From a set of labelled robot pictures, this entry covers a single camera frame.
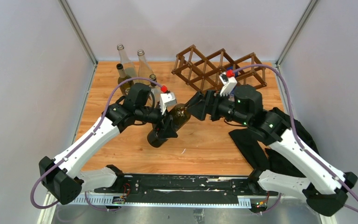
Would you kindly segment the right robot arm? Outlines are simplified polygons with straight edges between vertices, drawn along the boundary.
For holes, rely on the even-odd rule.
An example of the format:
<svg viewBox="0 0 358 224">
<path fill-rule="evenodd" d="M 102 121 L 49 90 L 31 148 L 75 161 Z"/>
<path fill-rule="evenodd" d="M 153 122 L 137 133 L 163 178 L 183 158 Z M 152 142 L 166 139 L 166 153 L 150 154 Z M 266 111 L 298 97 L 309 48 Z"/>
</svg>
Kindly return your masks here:
<svg viewBox="0 0 358 224">
<path fill-rule="evenodd" d="M 255 87 L 248 84 L 237 87 L 234 101 L 213 90 L 197 92 L 187 104 L 190 114 L 198 120 L 210 115 L 212 121 L 225 118 L 245 125 L 257 141 L 281 154 L 303 173 L 301 178 L 256 168 L 247 182 L 250 193 L 274 191 L 292 196 L 327 217 L 344 207 L 357 176 L 335 169 L 297 138 L 280 115 L 264 110 L 262 94 Z"/>
</svg>

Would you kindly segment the dark green wine bottle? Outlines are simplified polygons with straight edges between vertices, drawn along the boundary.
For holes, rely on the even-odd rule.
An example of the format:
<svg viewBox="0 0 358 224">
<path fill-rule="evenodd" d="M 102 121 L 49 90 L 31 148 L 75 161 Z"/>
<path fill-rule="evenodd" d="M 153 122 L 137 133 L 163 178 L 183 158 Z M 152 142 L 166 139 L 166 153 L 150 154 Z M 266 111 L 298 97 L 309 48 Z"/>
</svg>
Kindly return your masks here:
<svg viewBox="0 0 358 224">
<path fill-rule="evenodd" d="M 124 71 L 124 67 L 121 63 L 118 63 L 116 65 L 116 69 L 118 71 L 119 77 L 117 79 L 117 83 L 121 84 L 123 81 L 130 79 L 131 77 L 129 75 L 126 74 L 126 72 Z M 124 84 L 122 84 L 119 89 L 121 91 L 121 93 L 126 96 L 130 90 L 130 88 L 134 85 L 134 81 L 128 81 Z"/>
</svg>

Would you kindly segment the clear bottle gold label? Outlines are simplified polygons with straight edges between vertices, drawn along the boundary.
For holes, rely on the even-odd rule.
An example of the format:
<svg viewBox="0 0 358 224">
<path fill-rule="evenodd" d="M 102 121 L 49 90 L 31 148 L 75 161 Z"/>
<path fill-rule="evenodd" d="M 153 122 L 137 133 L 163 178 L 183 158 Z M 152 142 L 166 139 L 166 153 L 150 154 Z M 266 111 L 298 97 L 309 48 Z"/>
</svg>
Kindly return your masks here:
<svg viewBox="0 0 358 224">
<path fill-rule="evenodd" d="M 150 74 L 149 79 L 154 82 L 157 81 L 157 77 L 155 74 Z M 157 86 L 155 83 L 150 82 L 150 87 L 151 87 L 151 92 L 155 98 L 155 104 L 157 104 L 160 100 L 160 94 L 162 93 L 162 91 L 160 90 L 160 87 Z"/>
</svg>

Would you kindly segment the clear bottle black label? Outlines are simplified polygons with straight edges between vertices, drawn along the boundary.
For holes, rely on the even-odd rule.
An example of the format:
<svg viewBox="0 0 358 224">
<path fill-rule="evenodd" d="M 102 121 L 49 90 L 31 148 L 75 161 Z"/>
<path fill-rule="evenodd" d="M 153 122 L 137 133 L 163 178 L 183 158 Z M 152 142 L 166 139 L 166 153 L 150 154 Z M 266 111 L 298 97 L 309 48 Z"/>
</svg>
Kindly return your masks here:
<svg viewBox="0 0 358 224">
<path fill-rule="evenodd" d="M 138 76 L 149 79 L 150 75 L 154 73 L 145 58 L 145 52 L 142 49 L 139 49 L 137 54 L 139 59 Z"/>
<path fill-rule="evenodd" d="M 134 63 L 127 56 L 124 45 L 118 44 L 117 50 L 120 56 L 120 63 L 123 65 L 125 73 L 131 78 L 138 77 Z"/>
</svg>

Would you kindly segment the dark bottle black neck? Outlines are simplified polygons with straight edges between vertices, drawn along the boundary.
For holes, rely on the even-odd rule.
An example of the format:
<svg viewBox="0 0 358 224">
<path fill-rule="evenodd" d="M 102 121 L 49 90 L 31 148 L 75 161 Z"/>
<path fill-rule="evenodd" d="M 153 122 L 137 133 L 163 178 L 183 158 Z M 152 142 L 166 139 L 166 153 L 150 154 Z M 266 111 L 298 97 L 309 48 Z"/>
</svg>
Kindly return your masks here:
<svg viewBox="0 0 358 224">
<path fill-rule="evenodd" d="M 177 131 L 191 118 L 187 109 L 188 104 L 176 104 L 160 122 L 153 124 L 147 135 L 148 143 L 158 148 L 169 138 L 177 138 Z"/>
</svg>

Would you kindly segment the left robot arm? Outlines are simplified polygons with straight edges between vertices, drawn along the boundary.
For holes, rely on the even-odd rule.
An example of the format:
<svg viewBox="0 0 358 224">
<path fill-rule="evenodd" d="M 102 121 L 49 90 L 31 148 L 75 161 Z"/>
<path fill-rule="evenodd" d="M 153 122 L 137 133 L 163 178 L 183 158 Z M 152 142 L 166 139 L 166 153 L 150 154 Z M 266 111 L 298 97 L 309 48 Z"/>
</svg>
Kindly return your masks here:
<svg viewBox="0 0 358 224">
<path fill-rule="evenodd" d="M 75 143 L 53 159 L 45 156 L 39 162 L 42 185 L 66 205 L 80 194 L 97 188 L 118 193 L 125 188 L 124 173 L 114 165 L 99 170 L 81 171 L 87 161 L 106 143 L 126 128 L 140 121 L 153 125 L 158 140 L 176 138 L 173 116 L 166 110 L 177 103 L 174 93 L 161 86 L 161 93 L 142 83 L 134 84 L 127 95 L 108 104 L 101 117 Z"/>
</svg>

